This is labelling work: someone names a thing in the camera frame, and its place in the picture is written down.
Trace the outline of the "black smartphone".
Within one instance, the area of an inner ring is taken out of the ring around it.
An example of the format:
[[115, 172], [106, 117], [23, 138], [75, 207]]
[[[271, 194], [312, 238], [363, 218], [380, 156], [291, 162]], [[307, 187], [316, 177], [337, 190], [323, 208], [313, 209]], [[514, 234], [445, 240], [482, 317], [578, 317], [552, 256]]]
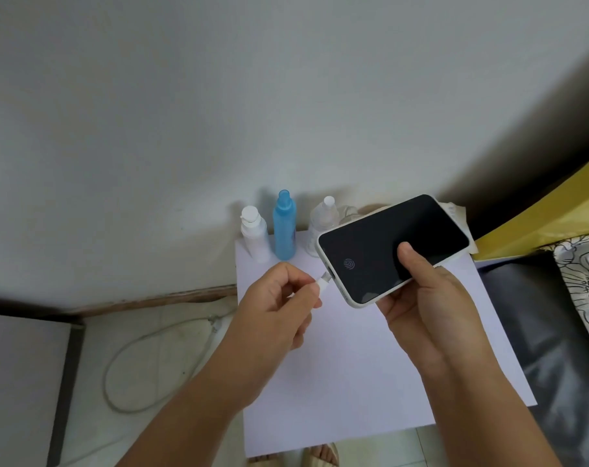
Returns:
[[398, 259], [403, 242], [434, 267], [470, 246], [454, 217], [422, 194], [321, 233], [315, 249], [347, 304], [363, 308], [412, 280]]

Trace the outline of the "blue spray bottle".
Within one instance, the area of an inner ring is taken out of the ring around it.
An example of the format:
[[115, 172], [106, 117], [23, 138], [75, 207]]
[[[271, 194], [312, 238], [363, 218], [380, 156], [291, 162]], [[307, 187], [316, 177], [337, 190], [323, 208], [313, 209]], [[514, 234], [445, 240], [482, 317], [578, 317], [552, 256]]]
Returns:
[[279, 192], [273, 209], [275, 255], [281, 261], [290, 260], [296, 253], [297, 206], [290, 192]]

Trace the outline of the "beige sandal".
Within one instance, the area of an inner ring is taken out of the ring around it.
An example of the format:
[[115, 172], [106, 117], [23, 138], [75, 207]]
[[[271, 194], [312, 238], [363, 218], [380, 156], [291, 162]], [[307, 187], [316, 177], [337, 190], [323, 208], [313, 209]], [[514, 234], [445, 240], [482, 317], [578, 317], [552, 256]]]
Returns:
[[[285, 467], [284, 453], [248, 458], [246, 467]], [[299, 467], [340, 467], [336, 445], [330, 443], [304, 448]]]

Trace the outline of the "clear bottle with white cap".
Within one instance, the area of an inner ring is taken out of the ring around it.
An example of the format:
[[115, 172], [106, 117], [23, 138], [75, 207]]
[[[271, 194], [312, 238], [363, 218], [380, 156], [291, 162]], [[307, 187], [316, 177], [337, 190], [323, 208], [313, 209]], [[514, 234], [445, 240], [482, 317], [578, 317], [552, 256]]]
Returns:
[[333, 196], [326, 196], [312, 211], [307, 230], [306, 252], [318, 258], [315, 244], [318, 236], [339, 225], [340, 214]]

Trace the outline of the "black plastic bag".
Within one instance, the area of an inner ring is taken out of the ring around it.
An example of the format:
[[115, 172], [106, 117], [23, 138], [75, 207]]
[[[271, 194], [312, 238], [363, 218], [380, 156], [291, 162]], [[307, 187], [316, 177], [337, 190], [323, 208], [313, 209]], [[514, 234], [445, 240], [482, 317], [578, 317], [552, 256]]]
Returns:
[[535, 396], [533, 417], [564, 467], [589, 467], [589, 335], [552, 253], [478, 272]]

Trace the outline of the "person's left forearm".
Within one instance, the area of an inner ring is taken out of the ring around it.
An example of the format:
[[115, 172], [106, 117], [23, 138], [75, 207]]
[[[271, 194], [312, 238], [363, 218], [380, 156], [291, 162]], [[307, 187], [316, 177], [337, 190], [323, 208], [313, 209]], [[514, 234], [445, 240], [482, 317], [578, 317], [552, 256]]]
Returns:
[[210, 358], [160, 410], [115, 467], [212, 467], [247, 401], [227, 364]]

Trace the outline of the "person's right hand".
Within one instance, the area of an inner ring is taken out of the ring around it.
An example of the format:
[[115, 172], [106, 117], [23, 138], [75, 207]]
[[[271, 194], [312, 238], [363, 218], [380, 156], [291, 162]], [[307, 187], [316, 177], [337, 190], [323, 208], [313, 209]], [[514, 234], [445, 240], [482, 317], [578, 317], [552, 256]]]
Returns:
[[435, 268], [437, 287], [422, 288], [412, 279], [377, 301], [389, 330], [423, 381], [499, 377], [470, 294], [446, 268]]

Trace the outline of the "person's left hand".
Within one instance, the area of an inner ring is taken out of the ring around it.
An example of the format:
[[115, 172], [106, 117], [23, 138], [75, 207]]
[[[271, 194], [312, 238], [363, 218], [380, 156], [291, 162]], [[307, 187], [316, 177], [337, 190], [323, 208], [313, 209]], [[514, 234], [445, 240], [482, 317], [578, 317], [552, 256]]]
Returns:
[[232, 385], [243, 390], [245, 407], [257, 399], [288, 353], [301, 347], [312, 310], [280, 311], [286, 297], [302, 287], [319, 287], [297, 267], [281, 262], [247, 289], [215, 355], [227, 364]]

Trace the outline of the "white paper packet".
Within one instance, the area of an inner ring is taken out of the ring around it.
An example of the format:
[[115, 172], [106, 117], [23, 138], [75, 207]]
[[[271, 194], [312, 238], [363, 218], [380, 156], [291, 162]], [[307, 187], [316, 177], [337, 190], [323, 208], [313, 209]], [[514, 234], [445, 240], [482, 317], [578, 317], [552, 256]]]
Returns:
[[[440, 204], [441, 204], [441, 207], [457, 222], [457, 224], [462, 228], [462, 230], [465, 232], [465, 234], [469, 238], [470, 244], [468, 246], [468, 252], [471, 255], [477, 254], [478, 248], [477, 248], [477, 245], [475, 243], [475, 240], [471, 234], [470, 228], [467, 223], [467, 209], [465, 207], [456, 205], [455, 203], [452, 203], [452, 202], [449, 202], [449, 203], [441, 202]], [[365, 205], [365, 206], [358, 208], [358, 213], [360, 215], [367, 215], [373, 211], [384, 209], [389, 206], [390, 206], [390, 204], [387, 204], [387, 203], [373, 203], [373, 204]]]

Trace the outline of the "white pump bottle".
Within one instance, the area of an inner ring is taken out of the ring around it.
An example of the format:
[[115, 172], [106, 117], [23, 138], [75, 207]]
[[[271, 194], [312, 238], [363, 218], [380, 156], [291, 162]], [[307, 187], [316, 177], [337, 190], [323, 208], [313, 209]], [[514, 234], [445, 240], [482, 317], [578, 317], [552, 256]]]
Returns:
[[247, 205], [241, 211], [241, 233], [251, 257], [258, 263], [271, 259], [267, 224], [255, 206]]

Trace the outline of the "person's right forearm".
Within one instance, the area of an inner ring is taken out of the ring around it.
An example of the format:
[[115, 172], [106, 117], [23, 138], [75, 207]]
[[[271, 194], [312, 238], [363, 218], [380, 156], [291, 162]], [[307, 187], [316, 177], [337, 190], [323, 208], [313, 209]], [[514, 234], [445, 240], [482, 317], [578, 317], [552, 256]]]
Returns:
[[496, 360], [422, 379], [449, 467], [563, 467]]

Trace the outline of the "yellow bag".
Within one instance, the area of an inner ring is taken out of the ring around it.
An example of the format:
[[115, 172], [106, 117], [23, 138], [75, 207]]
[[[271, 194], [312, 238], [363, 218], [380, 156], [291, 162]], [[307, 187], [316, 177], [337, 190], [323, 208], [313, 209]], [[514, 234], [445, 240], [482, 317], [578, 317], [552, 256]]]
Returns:
[[476, 261], [523, 256], [589, 234], [589, 162], [517, 216], [476, 240]]

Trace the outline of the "black and white floral cloth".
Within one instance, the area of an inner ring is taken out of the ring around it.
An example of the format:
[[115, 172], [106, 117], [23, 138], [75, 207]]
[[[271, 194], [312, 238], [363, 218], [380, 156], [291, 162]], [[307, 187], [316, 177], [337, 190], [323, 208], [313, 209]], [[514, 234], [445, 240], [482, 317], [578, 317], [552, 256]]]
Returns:
[[551, 251], [576, 311], [589, 335], [589, 235], [544, 246]]

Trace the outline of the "grey cabinet with black frame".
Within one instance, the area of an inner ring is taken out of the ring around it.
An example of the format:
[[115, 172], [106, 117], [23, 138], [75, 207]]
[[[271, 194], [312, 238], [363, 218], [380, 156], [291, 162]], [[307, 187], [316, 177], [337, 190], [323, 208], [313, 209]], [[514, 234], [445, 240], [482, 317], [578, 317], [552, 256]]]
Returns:
[[85, 325], [0, 298], [0, 467], [58, 467]]

